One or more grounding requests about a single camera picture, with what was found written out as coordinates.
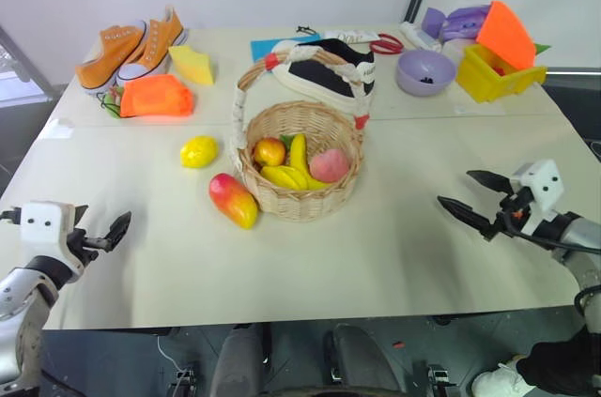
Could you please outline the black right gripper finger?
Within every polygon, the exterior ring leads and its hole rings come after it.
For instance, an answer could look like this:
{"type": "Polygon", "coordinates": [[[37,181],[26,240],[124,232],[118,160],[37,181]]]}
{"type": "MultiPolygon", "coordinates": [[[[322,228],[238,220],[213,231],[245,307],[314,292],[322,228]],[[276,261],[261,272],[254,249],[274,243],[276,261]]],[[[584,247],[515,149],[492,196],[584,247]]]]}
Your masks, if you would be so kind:
{"type": "Polygon", "coordinates": [[[501,176],[485,170],[470,170],[467,171],[467,175],[487,189],[495,192],[503,192],[505,194],[514,193],[511,181],[506,176],[501,176]]]}
{"type": "Polygon", "coordinates": [[[478,231],[486,240],[491,240],[498,233],[495,225],[474,212],[471,206],[450,197],[438,196],[437,200],[455,219],[478,231]]]}

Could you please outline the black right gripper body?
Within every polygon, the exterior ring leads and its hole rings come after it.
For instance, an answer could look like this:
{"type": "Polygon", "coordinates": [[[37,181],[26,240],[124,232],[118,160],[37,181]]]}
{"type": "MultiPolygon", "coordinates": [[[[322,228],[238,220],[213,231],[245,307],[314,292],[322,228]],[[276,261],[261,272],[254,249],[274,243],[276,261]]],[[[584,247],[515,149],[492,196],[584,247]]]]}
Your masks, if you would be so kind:
{"type": "Polygon", "coordinates": [[[490,225],[487,236],[495,237],[504,234],[518,237],[518,232],[525,226],[531,215],[530,204],[534,201],[532,191],[522,187],[514,191],[510,184],[494,184],[491,189],[502,192],[505,197],[500,201],[500,210],[490,225]]]}

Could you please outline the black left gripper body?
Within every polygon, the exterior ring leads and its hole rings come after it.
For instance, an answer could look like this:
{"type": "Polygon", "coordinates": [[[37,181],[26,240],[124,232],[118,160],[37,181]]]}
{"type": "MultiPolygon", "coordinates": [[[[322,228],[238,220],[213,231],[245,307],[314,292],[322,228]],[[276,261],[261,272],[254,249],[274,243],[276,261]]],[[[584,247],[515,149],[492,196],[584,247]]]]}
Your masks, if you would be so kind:
{"type": "Polygon", "coordinates": [[[67,246],[69,252],[82,263],[83,267],[87,267],[98,258],[99,250],[102,249],[102,238],[89,237],[86,230],[75,228],[67,236],[67,246]]]}

